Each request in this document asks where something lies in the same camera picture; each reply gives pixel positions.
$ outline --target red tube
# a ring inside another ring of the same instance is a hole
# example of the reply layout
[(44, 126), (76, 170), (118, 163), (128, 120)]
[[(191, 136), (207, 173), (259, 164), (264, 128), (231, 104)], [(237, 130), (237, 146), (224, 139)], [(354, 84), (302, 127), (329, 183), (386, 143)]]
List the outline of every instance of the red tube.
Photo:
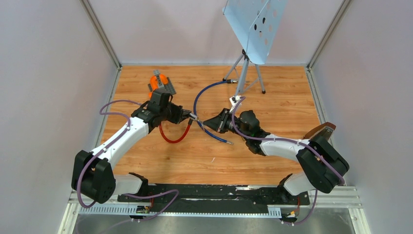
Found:
[(177, 140), (170, 140), (167, 138), (167, 136), (164, 134), (164, 131), (162, 130), (162, 124), (159, 125), (159, 131), (161, 132), (162, 137), (169, 143), (175, 144), (180, 142), (181, 140), (183, 140), (185, 138), (185, 136), (187, 135), (187, 133), (189, 132), (189, 128), (191, 127), (191, 124), (188, 123), (187, 128), (185, 129), (184, 134)]

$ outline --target gray wall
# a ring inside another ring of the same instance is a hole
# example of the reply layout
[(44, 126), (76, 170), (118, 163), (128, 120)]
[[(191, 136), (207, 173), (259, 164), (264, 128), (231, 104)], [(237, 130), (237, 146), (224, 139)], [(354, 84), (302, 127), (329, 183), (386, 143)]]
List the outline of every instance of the gray wall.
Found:
[(355, 0), (314, 68), (374, 234), (412, 233), (413, 1)]
[[(90, 2), (122, 63), (232, 64), (242, 50), (222, 14), (226, 0)], [(289, 0), (267, 63), (306, 64), (341, 2)]]
[(56, 233), (116, 74), (78, 0), (0, 7), (0, 233)]

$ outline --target blue tube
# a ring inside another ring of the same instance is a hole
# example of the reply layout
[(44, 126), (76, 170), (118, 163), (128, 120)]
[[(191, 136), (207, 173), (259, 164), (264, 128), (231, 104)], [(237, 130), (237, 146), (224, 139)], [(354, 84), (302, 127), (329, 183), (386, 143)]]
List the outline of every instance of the blue tube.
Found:
[[(207, 90), (207, 89), (209, 89), (209, 88), (211, 88), (211, 87), (214, 87), (215, 85), (225, 84), (225, 83), (227, 83), (227, 82), (226, 82), (226, 81), (219, 81), (219, 82), (217, 82), (217, 83), (213, 83), (213, 84), (211, 84), (211, 85), (208, 85), (207, 87), (205, 87), (203, 90), (201, 90), (201, 91), (198, 93), (198, 95), (197, 95), (196, 98), (195, 98), (194, 108), (193, 108), (195, 115), (196, 115), (196, 103), (198, 102), (198, 98), (201, 96), (201, 94), (202, 94), (205, 90)], [(202, 128), (202, 124), (201, 124), (200, 122), (197, 122), (197, 123), (198, 123), (199, 127)], [(221, 141), (221, 142), (223, 142), (223, 143), (229, 143), (227, 140), (222, 139), (222, 138), (220, 138), (220, 137), (212, 134), (212, 133), (209, 132), (207, 129), (203, 128), (203, 130), (206, 132), (206, 134), (210, 135), (211, 137), (213, 137), (213, 138), (215, 138), (215, 139), (217, 139), (217, 140), (219, 140), (219, 141)]]

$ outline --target wooden floor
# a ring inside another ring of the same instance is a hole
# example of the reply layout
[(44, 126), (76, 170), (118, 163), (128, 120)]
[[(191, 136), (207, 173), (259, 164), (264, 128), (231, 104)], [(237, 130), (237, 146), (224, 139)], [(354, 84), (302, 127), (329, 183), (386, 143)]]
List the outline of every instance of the wooden floor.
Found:
[[(248, 71), (248, 81), (256, 77), (253, 68), (250, 67)], [(198, 92), (222, 80), (229, 67), (125, 66), (114, 100), (148, 100), (147, 84), (154, 69), (159, 69), (172, 80), (177, 92), (173, 102), (192, 110)], [(247, 98), (240, 111), (254, 110), (264, 130), (282, 137), (302, 138), (319, 125), (303, 67), (261, 67), (261, 73), (266, 94), (261, 93), (259, 83), (255, 84), (244, 94)], [(229, 108), (228, 99), (234, 94), (235, 88), (236, 84), (222, 84), (207, 90), (198, 101), (200, 119), (209, 119), (224, 107)], [(111, 111), (130, 115), (135, 109), (137, 106), (133, 104), (116, 103)], [(124, 123), (123, 117), (110, 116), (102, 141), (107, 140)], [(163, 123), (165, 134), (170, 139), (177, 139), (186, 126), (186, 121), (180, 125)], [(187, 137), (178, 144), (165, 142), (156, 128), (123, 156), (114, 172), (134, 172), (149, 179), (150, 183), (276, 185), (289, 173), (301, 171), (296, 162), (251, 153), (241, 137), (235, 134), (228, 132), (220, 136), (234, 142), (234, 145), (219, 143), (195, 123)]]

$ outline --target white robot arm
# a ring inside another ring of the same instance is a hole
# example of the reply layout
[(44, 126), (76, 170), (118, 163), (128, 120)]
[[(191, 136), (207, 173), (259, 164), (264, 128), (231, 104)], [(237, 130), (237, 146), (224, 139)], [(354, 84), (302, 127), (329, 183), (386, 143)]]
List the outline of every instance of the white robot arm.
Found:
[[(171, 99), (172, 95), (166, 91), (153, 91), (150, 100), (132, 113), (129, 126), (125, 124), (106, 142), (90, 152), (80, 151), (75, 157), (72, 188), (77, 190), (81, 180), (80, 192), (98, 203), (106, 202), (112, 195), (147, 195), (147, 179), (133, 173), (114, 175), (113, 169), (136, 142), (147, 136), (162, 121), (179, 124), (190, 118), (191, 124), (193, 120), (198, 120), (191, 111), (173, 104)], [(90, 166), (84, 169), (90, 160), (93, 160)], [(86, 171), (79, 179), (82, 170)]]
[[(230, 110), (224, 108), (216, 117), (204, 121), (204, 125), (218, 133), (231, 131), (239, 134), (231, 122)], [(284, 189), (286, 195), (298, 195), (309, 190), (320, 190), (330, 193), (338, 185), (340, 178), (318, 159), (315, 154), (304, 147), (304, 144), (322, 155), (336, 173), (343, 176), (349, 170), (346, 160), (328, 143), (332, 134), (333, 124), (320, 125), (306, 134), (307, 139), (287, 139), (270, 134), (260, 128), (260, 122), (252, 110), (244, 111), (240, 117), (235, 117), (236, 128), (244, 135), (245, 144), (255, 154), (263, 156), (280, 156), (298, 162), (303, 172), (290, 174), (280, 183), (280, 189)]]

